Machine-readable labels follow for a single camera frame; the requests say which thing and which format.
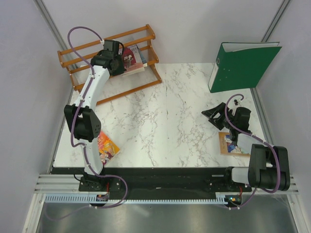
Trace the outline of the purple castle cover book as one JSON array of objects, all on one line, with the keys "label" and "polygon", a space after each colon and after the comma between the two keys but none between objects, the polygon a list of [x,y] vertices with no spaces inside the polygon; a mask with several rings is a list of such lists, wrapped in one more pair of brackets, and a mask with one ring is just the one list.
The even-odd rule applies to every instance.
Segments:
[{"label": "purple castle cover book", "polygon": [[144,65],[137,45],[125,47],[121,58],[125,69],[123,75],[144,71]]}]

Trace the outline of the blue Nineteen Eighty-Four book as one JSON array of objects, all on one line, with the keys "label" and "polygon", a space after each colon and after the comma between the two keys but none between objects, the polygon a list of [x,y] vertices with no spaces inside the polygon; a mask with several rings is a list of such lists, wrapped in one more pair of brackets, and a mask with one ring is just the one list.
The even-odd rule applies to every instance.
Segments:
[{"label": "blue Nineteen Eighty-Four book", "polygon": [[139,49],[139,47],[137,46],[137,49],[138,49],[138,52],[139,52],[139,55],[140,55],[140,58],[141,58],[141,61],[143,63],[143,67],[147,67],[147,61],[142,53],[142,51]]}]

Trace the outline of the brown cover book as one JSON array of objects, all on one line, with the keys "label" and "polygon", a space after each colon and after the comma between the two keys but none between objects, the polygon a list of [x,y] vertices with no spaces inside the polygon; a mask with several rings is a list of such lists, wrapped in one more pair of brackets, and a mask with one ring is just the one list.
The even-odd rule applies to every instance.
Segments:
[{"label": "brown cover book", "polygon": [[221,155],[232,155],[232,156],[247,156],[250,154],[244,153],[241,148],[235,146],[232,141],[229,139],[229,133],[219,132],[219,145],[220,145],[220,154]]}]

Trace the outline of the yellow Roald Dahl book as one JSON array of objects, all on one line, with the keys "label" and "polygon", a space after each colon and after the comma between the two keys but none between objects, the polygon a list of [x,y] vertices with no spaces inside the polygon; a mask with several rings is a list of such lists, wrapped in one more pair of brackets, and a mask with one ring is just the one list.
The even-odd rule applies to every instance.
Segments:
[{"label": "yellow Roald Dahl book", "polygon": [[103,132],[98,136],[99,156],[102,164],[105,166],[120,151],[120,148]]}]

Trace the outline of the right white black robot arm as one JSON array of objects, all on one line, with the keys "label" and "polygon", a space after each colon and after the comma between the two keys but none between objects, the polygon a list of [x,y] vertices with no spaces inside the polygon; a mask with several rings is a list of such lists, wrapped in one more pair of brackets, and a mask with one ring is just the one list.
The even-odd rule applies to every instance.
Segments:
[{"label": "right white black robot arm", "polygon": [[225,103],[209,110],[202,115],[217,129],[229,129],[228,133],[220,132],[221,149],[227,149],[227,154],[249,155],[248,167],[231,168],[228,176],[223,178],[223,187],[234,191],[240,183],[254,188],[274,190],[279,184],[279,191],[287,191],[290,187],[290,171],[288,151],[282,146],[268,146],[257,139],[239,132],[240,129],[248,134],[251,110],[236,107],[225,110]]}]

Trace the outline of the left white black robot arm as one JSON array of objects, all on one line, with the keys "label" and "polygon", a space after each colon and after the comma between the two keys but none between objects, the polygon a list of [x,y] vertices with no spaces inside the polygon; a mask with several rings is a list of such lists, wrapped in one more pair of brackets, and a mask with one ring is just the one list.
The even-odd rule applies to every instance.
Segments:
[{"label": "left white black robot arm", "polygon": [[110,73],[122,74],[125,71],[121,60],[124,45],[116,40],[103,40],[101,43],[103,49],[86,62],[89,74],[81,93],[74,104],[67,104],[64,108],[71,146],[82,149],[84,171],[92,176],[89,184],[96,191],[105,189],[107,180],[101,174],[104,168],[98,148],[101,121],[95,114],[95,107]]}]

